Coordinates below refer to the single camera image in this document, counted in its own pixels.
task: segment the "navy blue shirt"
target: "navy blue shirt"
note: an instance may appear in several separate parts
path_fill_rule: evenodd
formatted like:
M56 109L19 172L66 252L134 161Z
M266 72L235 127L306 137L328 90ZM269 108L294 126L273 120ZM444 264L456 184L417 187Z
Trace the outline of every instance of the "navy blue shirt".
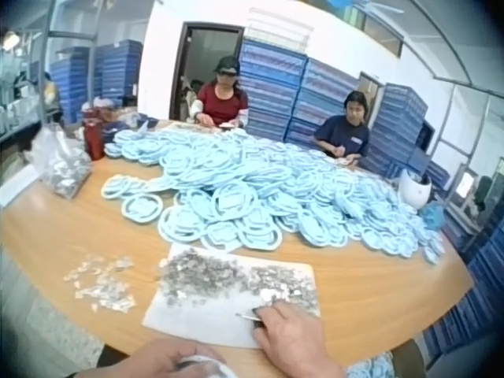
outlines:
M334 147L344 146L344 156L350 154L365 156L368 152L368 127L365 124L353 126L345 116L329 117L313 136L318 140L332 144Z

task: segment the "sunglasses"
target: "sunglasses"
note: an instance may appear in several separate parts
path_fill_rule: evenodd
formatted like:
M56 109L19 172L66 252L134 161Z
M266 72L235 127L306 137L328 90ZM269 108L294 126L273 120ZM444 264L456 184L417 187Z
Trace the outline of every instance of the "sunglasses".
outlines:
M219 75L223 75L223 76L229 76L229 77L236 77L236 76L238 76L237 73L226 72L226 71L219 71L218 74Z

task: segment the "pile of metal pieces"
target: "pile of metal pieces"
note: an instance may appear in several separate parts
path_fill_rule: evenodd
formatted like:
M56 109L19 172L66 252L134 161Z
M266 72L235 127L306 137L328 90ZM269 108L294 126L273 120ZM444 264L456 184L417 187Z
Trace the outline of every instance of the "pile of metal pieces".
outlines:
M107 263L100 256L87 255L86 259L76 269L63 278L71 282L76 289L76 299L92 298L91 308L98 311L99 307L127 313L136 305L133 295L129 294L129 284L116 278L117 272L122 272L133 266L131 258L118 258Z
M261 297L265 305L283 299L311 313L319 309L313 277L297 269L278 265L248 268L235 259L199 254L192 248L169 261L163 259L160 267L160 289L169 306L186 301L203 306L212 298L230 298L237 290Z

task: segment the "red shirt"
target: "red shirt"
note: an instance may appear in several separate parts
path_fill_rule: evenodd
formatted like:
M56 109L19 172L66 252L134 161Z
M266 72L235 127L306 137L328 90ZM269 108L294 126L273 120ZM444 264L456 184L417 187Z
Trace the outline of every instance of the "red shirt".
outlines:
M205 84L198 93L198 100L203 103L203 113L212 117L215 125L234 120L238 112L249 108L249 100L244 91L234 94L228 100L221 100L215 94L215 86Z

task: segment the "tweezers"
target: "tweezers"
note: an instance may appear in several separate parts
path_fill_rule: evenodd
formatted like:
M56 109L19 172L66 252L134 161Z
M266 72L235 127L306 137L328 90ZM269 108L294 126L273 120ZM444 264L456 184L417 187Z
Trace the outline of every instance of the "tweezers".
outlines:
M253 321L254 322L254 328L259 328L259 327L264 327L265 326L265 324L262 322L262 320L259 317L245 315L243 313L236 313L235 315L237 317L241 317L242 319L247 319L248 321Z

